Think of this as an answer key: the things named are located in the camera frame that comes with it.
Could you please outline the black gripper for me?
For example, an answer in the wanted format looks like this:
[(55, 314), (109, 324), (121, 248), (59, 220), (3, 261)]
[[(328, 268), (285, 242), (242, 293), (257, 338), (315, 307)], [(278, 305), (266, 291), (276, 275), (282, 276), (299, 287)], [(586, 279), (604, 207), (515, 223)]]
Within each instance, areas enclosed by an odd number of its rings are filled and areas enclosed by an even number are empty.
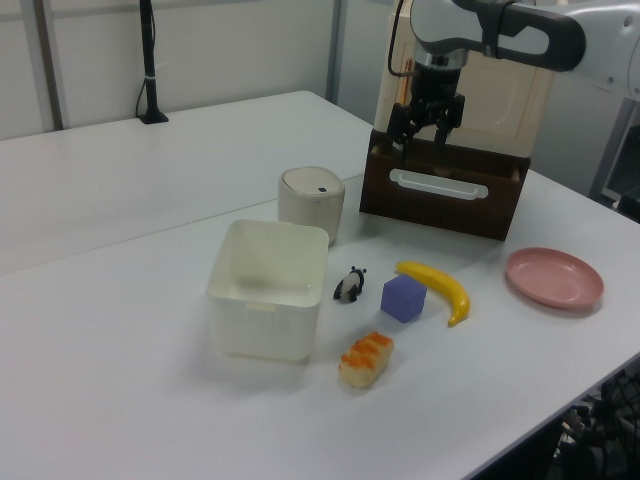
[(416, 57), (409, 106), (393, 105), (386, 130), (398, 164), (405, 162), (416, 126), (436, 125), (434, 143), (439, 149), (444, 148), (449, 134), (460, 127), (465, 97), (457, 88), (467, 57), (466, 51), (424, 53)]

